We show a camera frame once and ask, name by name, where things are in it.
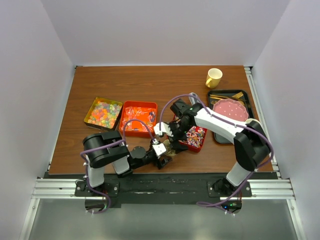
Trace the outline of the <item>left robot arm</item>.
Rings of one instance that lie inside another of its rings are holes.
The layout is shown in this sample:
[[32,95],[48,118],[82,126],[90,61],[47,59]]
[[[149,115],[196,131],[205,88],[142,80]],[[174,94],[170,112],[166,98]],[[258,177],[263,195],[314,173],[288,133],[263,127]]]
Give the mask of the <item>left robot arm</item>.
[[105,166],[111,164],[118,177],[125,177],[133,170],[153,163],[158,169],[172,161],[167,147],[157,139],[150,141],[149,149],[136,146],[129,150],[119,131],[95,133],[82,141],[87,179],[86,191],[99,196],[104,190]]

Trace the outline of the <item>black tray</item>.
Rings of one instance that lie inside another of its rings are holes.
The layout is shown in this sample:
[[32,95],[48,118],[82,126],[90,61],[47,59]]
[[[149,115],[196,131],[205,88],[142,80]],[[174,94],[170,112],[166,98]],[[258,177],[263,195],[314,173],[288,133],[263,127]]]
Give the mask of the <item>black tray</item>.
[[254,118],[255,115],[254,115],[254,112],[252,110],[252,105],[251,105],[251,102],[250,102],[250,99],[248,97],[248,94],[245,90],[240,90],[240,89],[223,89],[223,90],[210,90],[208,93],[207,93],[207,98],[208,98],[208,103],[209,103],[209,107],[211,109],[213,109],[213,106],[215,103],[217,103],[219,101],[219,99],[212,99],[212,98],[209,98],[209,95],[220,95],[220,96],[230,96],[232,97],[233,95],[239,93],[239,92],[243,92],[244,94],[244,99],[246,100],[246,102],[240,102],[240,104],[242,104],[246,110],[248,111],[248,114],[249,114],[249,118]]

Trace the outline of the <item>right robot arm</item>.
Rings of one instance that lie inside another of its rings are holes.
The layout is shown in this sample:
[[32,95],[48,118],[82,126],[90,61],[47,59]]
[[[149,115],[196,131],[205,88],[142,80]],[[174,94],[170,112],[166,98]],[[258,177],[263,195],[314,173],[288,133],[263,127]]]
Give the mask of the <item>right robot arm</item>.
[[235,196],[253,172],[263,165],[265,158],[273,158],[274,149],[259,121],[234,120],[214,112],[201,101],[193,105],[187,104],[180,96],[167,104],[180,121],[159,120],[154,127],[156,135],[167,135],[170,141],[175,143],[195,126],[217,133],[233,144],[236,163],[226,177],[212,185],[216,191],[230,197]]

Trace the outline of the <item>black gummy candy tin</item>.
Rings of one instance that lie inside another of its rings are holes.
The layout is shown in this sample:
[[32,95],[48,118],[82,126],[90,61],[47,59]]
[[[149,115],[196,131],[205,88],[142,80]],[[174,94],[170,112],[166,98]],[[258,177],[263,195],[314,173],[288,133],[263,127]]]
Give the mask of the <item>black gummy candy tin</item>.
[[116,100],[96,97],[83,121],[91,128],[114,131],[120,122],[123,105]]

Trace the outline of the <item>metal scoop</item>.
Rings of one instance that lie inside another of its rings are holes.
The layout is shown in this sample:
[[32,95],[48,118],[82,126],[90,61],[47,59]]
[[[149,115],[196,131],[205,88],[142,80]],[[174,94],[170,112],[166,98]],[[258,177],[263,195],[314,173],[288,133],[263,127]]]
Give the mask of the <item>metal scoop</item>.
[[194,92],[190,92],[188,94],[188,99],[189,99],[191,105],[194,105],[196,103],[200,103],[201,102],[199,96]]

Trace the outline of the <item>gold round lid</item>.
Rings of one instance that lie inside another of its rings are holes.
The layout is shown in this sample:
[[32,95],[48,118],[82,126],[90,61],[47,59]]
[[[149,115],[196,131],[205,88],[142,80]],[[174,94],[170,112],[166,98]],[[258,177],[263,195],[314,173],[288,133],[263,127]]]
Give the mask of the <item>gold round lid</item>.
[[166,139],[164,142],[163,142],[165,148],[166,148],[166,152],[165,152],[165,155],[166,156],[169,156],[169,157],[173,157],[176,155],[176,151],[173,149],[169,139]]

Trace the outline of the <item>red lollipop tin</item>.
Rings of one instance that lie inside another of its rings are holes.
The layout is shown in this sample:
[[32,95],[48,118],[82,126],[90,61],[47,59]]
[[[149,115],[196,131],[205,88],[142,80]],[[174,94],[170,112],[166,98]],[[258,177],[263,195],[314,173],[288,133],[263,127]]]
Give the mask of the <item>red lollipop tin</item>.
[[199,153],[203,147],[207,129],[193,126],[187,133],[187,140],[181,140],[181,144],[188,147],[187,151]]

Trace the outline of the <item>orange candy tin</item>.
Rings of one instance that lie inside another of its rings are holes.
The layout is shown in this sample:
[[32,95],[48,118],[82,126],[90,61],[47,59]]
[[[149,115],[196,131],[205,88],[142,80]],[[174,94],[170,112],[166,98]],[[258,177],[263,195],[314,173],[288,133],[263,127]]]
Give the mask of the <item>orange candy tin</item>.
[[158,105],[155,102],[126,101],[123,105],[119,131],[126,137],[154,136]]

